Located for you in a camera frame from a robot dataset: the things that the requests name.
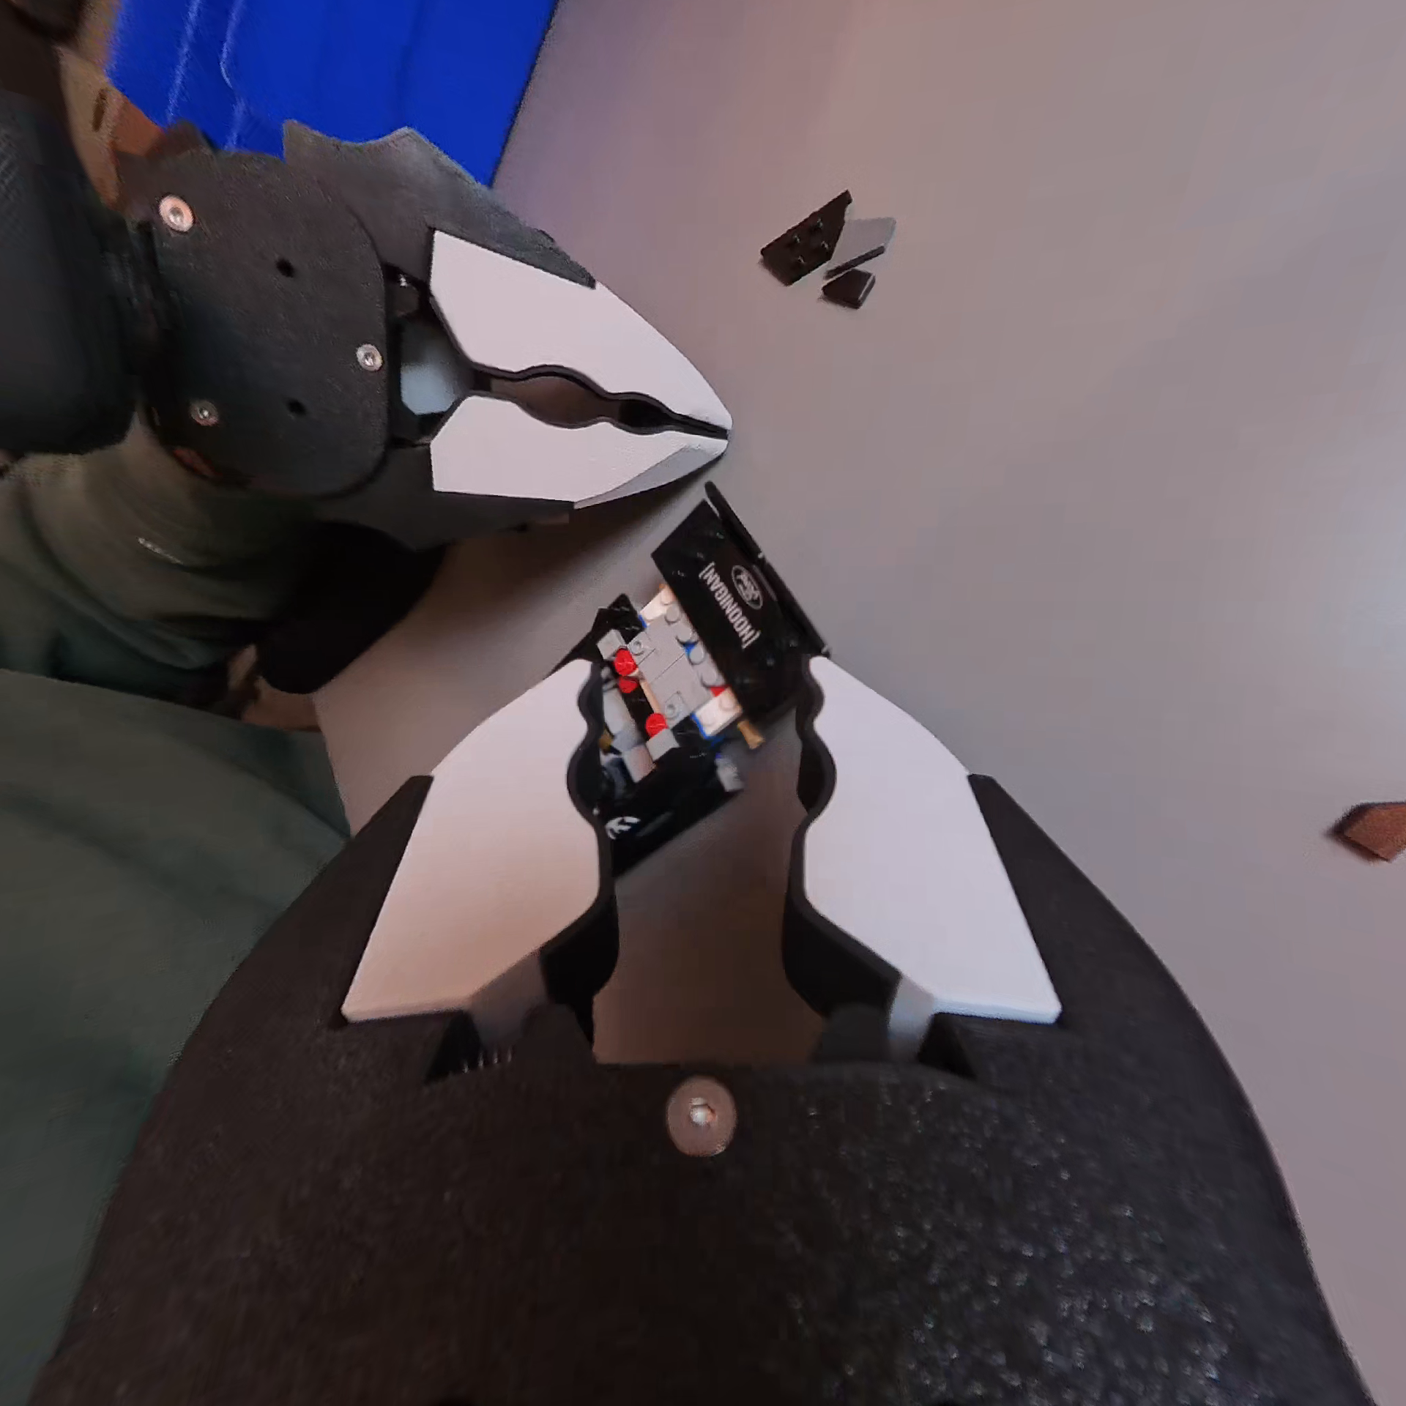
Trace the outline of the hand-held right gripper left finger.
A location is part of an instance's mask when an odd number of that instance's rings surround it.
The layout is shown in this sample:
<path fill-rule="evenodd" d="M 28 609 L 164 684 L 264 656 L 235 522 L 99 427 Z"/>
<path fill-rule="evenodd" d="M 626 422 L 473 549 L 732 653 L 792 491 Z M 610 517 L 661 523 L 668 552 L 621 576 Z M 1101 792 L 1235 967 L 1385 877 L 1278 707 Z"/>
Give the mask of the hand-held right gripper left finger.
<path fill-rule="evenodd" d="M 592 1043 L 619 961 L 600 780 L 600 668 L 565 660 L 477 724 L 425 799 L 343 998 L 350 1024 L 461 1011 L 481 1048 L 565 1004 Z"/>

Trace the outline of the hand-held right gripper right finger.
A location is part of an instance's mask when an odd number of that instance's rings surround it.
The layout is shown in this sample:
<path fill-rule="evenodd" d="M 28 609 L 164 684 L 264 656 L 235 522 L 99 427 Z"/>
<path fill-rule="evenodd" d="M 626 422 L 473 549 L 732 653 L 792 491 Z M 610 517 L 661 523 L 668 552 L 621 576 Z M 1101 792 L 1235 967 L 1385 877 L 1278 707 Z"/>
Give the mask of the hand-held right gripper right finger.
<path fill-rule="evenodd" d="M 1057 1028 L 1066 1007 L 971 769 L 833 656 L 800 679 L 792 989 L 823 1017 L 875 1014 L 898 1060 L 918 1058 L 942 1014 Z"/>

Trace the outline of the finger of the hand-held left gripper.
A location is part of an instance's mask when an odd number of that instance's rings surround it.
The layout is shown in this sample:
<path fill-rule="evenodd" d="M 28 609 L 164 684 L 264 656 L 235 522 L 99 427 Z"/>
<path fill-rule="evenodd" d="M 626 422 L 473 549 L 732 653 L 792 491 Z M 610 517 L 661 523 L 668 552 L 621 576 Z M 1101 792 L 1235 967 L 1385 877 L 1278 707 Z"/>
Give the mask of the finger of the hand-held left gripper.
<path fill-rule="evenodd" d="M 467 359 L 525 374 L 570 372 L 606 397 L 645 397 L 675 419 L 732 427 L 696 362 L 606 286 L 577 286 L 462 235 L 432 235 L 432 300 Z"/>
<path fill-rule="evenodd" d="M 681 416 L 651 397 L 588 395 L 567 416 L 565 404 L 477 390 L 432 431 L 432 485 L 441 492 L 588 510 L 684 480 L 726 446 L 730 416 Z"/>

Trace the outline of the lego car model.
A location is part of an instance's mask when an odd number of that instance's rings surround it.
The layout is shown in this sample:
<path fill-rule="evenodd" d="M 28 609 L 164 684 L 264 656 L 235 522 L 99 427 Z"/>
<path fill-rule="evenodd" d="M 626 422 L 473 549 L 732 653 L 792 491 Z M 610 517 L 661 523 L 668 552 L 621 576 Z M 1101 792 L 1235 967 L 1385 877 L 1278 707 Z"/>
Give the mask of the lego car model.
<path fill-rule="evenodd" d="M 746 792 L 746 755 L 829 646 L 717 485 L 651 552 L 645 602 L 604 605 L 570 648 L 600 679 L 600 818 L 621 877 Z"/>

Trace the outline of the person's left forearm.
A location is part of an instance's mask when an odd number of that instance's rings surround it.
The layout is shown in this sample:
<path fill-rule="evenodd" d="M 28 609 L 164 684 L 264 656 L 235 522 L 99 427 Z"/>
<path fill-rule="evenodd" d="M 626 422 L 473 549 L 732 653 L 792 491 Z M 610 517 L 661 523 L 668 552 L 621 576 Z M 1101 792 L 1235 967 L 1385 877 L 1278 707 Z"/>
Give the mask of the person's left forearm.
<path fill-rule="evenodd" d="M 219 703 L 312 533 L 303 503 L 198 474 L 140 419 L 115 446 L 24 456 L 0 487 L 0 665 Z"/>

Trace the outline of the black lego wedge plate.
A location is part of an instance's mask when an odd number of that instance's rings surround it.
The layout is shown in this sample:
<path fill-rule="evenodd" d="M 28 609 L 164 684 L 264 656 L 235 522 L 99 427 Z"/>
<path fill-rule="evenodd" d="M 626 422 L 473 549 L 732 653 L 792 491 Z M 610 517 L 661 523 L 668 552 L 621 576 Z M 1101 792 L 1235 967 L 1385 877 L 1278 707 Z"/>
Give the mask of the black lego wedge plate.
<path fill-rule="evenodd" d="M 852 201 L 855 195 L 842 189 L 804 219 L 792 222 L 784 235 L 770 239 L 760 248 L 763 269 L 772 272 L 784 286 L 795 286 L 804 276 L 823 269 L 839 248 Z"/>

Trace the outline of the grey lego tile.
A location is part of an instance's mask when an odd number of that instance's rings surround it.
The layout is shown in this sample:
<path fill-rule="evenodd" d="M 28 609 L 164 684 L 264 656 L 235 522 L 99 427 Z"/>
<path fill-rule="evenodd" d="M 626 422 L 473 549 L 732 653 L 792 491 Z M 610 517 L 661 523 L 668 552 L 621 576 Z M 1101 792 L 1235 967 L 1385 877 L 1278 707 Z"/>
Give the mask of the grey lego tile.
<path fill-rule="evenodd" d="M 835 243 L 835 254 L 829 257 L 823 276 L 839 279 L 852 269 L 865 266 L 868 259 L 882 257 L 898 231 L 895 218 L 852 218 Z"/>

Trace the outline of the small dark lego piece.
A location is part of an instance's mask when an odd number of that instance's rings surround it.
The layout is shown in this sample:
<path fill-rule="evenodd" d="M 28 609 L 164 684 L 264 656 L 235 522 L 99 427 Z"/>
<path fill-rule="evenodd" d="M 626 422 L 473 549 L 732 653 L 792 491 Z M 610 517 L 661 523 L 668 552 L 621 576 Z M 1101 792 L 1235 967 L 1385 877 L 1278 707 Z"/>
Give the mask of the small dark lego piece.
<path fill-rule="evenodd" d="M 1406 853 L 1406 803 L 1403 799 L 1369 799 L 1354 803 L 1330 832 L 1349 851 L 1377 862 L 1395 862 Z"/>

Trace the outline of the blue plastic bin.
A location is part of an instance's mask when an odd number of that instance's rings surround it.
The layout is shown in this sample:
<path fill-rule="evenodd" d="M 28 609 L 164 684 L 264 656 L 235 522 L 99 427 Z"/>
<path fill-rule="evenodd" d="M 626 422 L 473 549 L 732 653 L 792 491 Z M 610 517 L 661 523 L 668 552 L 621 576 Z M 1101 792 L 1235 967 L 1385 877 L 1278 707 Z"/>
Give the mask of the blue plastic bin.
<path fill-rule="evenodd" d="M 552 0 L 127 0 L 105 77 L 158 128 L 284 156 L 284 125 L 419 130 L 495 182 Z"/>

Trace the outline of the person's green sweatshirt torso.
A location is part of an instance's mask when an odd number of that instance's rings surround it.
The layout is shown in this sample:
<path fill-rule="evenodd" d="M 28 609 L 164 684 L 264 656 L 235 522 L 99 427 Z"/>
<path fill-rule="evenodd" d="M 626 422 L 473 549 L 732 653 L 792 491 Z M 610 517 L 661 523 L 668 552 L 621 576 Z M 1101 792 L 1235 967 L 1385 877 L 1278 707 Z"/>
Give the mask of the person's green sweatshirt torso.
<path fill-rule="evenodd" d="M 83 1258 L 175 1058 L 347 833 L 325 745 L 4 672 L 4 1269 Z"/>

